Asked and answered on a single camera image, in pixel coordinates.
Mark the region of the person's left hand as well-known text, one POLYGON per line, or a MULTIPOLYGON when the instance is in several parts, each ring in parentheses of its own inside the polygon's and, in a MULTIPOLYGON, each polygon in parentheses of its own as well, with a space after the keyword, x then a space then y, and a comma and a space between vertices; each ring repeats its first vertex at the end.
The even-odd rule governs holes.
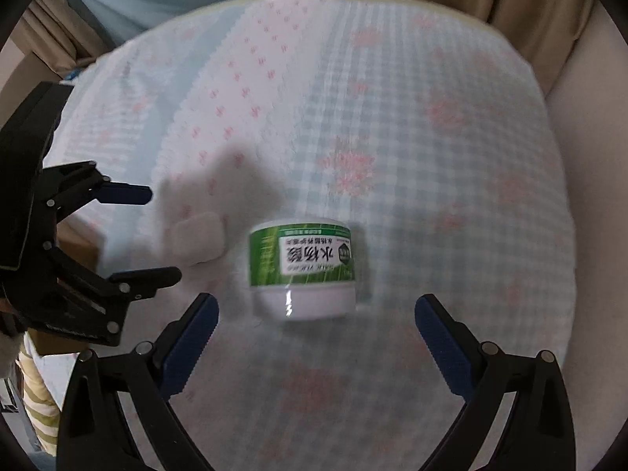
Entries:
POLYGON ((6 299, 0 312, 0 378, 7 378, 19 354, 27 327, 6 299))

